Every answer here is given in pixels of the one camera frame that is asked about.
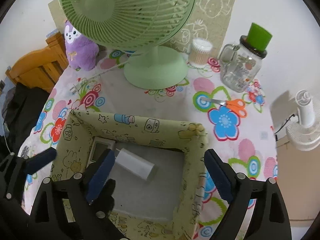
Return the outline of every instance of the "floral tablecloth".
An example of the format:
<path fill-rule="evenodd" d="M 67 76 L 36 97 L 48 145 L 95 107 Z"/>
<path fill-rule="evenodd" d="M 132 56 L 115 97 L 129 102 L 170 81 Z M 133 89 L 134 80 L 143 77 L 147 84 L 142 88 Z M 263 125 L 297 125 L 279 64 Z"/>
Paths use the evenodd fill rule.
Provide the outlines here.
<path fill-rule="evenodd" d="M 48 147 L 56 147 L 71 109 L 101 111 L 202 123 L 208 133 L 209 148 L 229 163 L 236 172 L 249 178 L 266 180 L 277 177 L 276 143 L 267 98 L 259 80 L 255 79 L 243 93 L 236 93 L 220 81 L 220 68 L 213 58 L 204 69 L 189 66 L 187 77 L 179 84 L 162 90 L 143 90 L 132 86 L 123 75 L 123 65 L 105 72 L 128 59 L 119 50 L 99 53 L 99 62 L 86 72 L 68 67 L 52 90 L 37 125 L 22 145 L 19 155 L 32 157 Z M 79 91 L 70 90 L 74 85 Z M 240 117 L 225 106 L 203 101 L 202 97 L 221 100 L 243 99 L 247 116 Z M 81 160 L 65 164 L 68 172 L 76 173 Z M 28 175 L 24 191 L 24 208 L 31 212 L 33 201 L 43 178 L 50 175 L 52 164 Z M 205 194 L 193 239 L 209 239 L 228 208 L 206 174 Z M 242 239 L 252 216 L 255 200 L 248 206 L 244 223 L 238 234 Z"/>

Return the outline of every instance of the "fan stand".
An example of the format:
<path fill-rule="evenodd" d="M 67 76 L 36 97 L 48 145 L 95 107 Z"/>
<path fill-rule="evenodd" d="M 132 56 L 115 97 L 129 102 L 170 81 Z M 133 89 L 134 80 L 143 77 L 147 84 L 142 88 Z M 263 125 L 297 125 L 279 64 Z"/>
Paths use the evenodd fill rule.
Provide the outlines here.
<path fill-rule="evenodd" d="M 153 47 L 139 56 L 133 54 L 124 66 L 124 76 L 132 85 L 149 90 L 172 87 L 187 73 L 182 55 L 165 46 Z"/>

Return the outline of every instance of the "purple plush toy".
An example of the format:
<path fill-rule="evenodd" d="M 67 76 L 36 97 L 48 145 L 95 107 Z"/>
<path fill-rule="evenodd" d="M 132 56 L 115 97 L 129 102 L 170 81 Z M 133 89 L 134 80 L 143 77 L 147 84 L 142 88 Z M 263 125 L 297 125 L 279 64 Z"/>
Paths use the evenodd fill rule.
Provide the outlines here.
<path fill-rule="evenodd" d="M 66 21 L 64 37 L 70 66 L 74 69 L 80 67 L 86 71 L 92 70 L 96 66 L 98 45 L 77 31 L 69 21 Z"/>

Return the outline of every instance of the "wooden chair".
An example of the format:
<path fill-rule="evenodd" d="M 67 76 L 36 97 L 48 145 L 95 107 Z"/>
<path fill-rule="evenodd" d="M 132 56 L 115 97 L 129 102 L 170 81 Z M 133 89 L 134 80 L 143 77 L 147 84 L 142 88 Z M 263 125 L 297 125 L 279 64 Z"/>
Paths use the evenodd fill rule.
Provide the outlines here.
<path fill-rule="evenodd" d="M 59 32 L 46 40 L 48 46 L 20 58 L 5 73 L 14 83 L 29 88 L 40 87 L 51 92 L 63 71 L 68 67 L 63 35 Z"/>

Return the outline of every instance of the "white clip fan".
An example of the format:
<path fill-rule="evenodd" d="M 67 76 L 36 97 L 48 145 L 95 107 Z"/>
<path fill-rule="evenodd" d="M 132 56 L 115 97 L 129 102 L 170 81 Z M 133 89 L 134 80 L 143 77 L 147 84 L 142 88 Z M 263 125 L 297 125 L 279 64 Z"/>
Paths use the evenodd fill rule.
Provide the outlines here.
<path fill-rule="evenodd" d="M 320 144 L 320 101 L 306 90 L 296 94 L 299 122 L 288 125 L 286 133 L 292 144 L 301 151 L 310 151 Z"/>

